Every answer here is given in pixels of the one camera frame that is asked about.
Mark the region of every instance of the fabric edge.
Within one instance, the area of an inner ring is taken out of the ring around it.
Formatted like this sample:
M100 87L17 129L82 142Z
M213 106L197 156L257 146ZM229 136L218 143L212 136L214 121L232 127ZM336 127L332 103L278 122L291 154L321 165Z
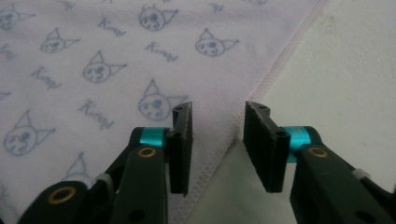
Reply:
M305 31L310 27L313 20L317 17L325 2L326 0L317 0L315 2L313 7L307 13L297 32L291 38L289 44L287 44L286 47L280 52L278 57L276 57L276 60L274 61L273 66L268 72L268 75L262 79L262 82L253 92L251 97L249 97L250 100L260 100L264 96L264 94L268 92L269 87L276 80L279 70L283 67L289 56L295 50ZM184 223L186 221L188 215L190 214L193 207L196 205L202 193L204 192L205 187L208 184L211 176L217 170L219 166L219 163L217 161L221 161L226 151L228 150L228 147L233 142L234 137L237 135L239 126L242 124L243 121L243 115L244 108L241 107L239 109L238 115L232 122L230 130L228 130L226 136L221 141L218 153L210 158L211 160L209 160L209 162L206 164L205 168L202 171L202 175L200 175L198 180L191 185L191 189L189 194L187 195L187 199L177 209L176 215L173 217L172 220L170 220L170 223Z

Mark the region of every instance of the gold ring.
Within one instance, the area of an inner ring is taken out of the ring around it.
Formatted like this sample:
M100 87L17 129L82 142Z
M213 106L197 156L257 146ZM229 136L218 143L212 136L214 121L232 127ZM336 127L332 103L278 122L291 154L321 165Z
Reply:
M140 149L137 152L137 155L139 155L139 157L142 157L142 158L149 158L149 157L153 157L156 153L157 153L157 151L154 148L145 147L145 148Z
M321 158L325 158L329 155L329 153L327 153L327 151L323 150L320 147L311 147L309 148L309 152L317 157L321 157Z
M48 202L51 204L59 204L69 201L76 194L75 187L63 187L51 193Z

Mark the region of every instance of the cartoon cat print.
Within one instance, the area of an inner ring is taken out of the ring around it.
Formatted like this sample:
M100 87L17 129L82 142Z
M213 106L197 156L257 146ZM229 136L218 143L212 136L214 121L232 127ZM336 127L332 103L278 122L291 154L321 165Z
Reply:
M217 39L208 31L208 29L205 29L196 43L195 48L198 52L206 56L217 57L231 49L238 42L239 40Z
M55 28L47 35L46 40L41 45L41 51L46 53L57 53L63 49L67 49L72 44L78 42L79 39L63 39L59 35L58 28Z
M102 52L99 50L91 59L90 64L84 68L82 75L91 83L99 84L106 81L110 76L118 73L123 67L126 67L126 63L105 63Z
M139 111L148 119L161 121L168 118L172 107L183 103L187 98L187 95L169 97L162 95L155 80L152 79L143 99L139 102Z
M14 129L4 138L4 147L14 156L23 156L42 143L55 129L38 130L31 125L29 110L21 117Z
M15 9L15 4L0 9L0 27L3 30L11 30L18 21L23 21L35 16L35 14L28 14L19 12Z
M160 11L155 6L143 7L142 12L140 13L139 21L140 24L147 30L160 31L174 18L177 13L177 9Z

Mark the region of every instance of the white fabric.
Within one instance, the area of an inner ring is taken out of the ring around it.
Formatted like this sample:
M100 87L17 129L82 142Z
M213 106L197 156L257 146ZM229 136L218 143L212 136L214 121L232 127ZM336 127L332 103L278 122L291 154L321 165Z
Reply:
M190 193L169 196L182 223L322 2L0 0L0 217L61 180L90 186L134 127L171 127L192 101Z

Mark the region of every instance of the white surface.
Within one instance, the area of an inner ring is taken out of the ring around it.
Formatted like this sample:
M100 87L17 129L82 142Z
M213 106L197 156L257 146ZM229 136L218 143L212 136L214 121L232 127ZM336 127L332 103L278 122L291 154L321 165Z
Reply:
M279 126L310 125L382 188L396 183L396 2L332 0L259 101ZM241 134L191 212L195 223L295 223L289 196L267 194Z

